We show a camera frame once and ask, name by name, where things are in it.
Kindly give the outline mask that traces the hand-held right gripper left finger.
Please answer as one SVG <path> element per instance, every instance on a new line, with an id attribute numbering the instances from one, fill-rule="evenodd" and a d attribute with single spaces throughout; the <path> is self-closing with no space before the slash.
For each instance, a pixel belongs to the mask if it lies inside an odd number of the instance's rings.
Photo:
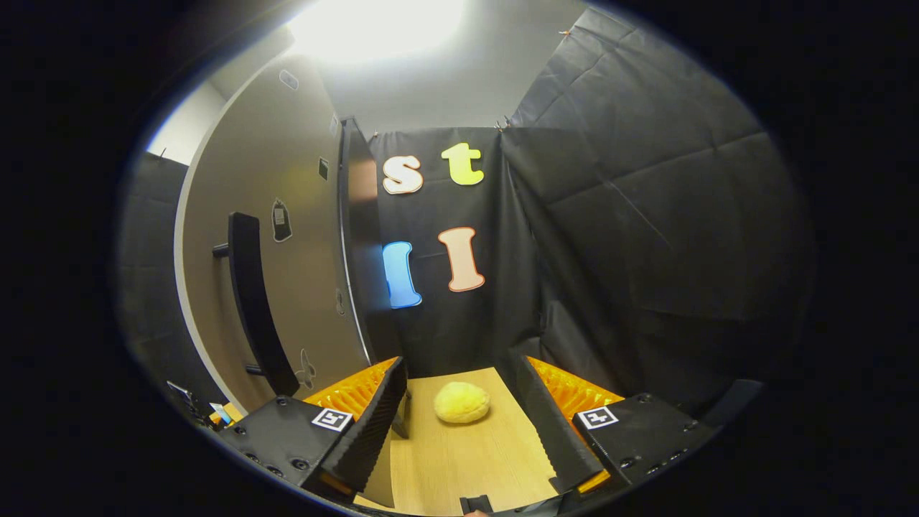
<path id="1" fill-rule="evenodd" d="M 299 490 L 331 501 L 391 501 L 388 446 L 406 394 L 405 364 L 394 357 L 309 401 L 277 396 L 217 436 Z"/>

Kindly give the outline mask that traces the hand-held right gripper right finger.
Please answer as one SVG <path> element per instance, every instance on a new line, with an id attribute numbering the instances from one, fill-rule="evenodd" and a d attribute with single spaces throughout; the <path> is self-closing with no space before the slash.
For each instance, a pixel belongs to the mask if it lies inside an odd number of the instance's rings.
<path id="1" fill-rule="evenodd" d="M 642 485 L 721 431 L 649 393 L 618 396 L 545 361 L 522 355 L 516 362 L 516 398 L 562 495 Z"/>

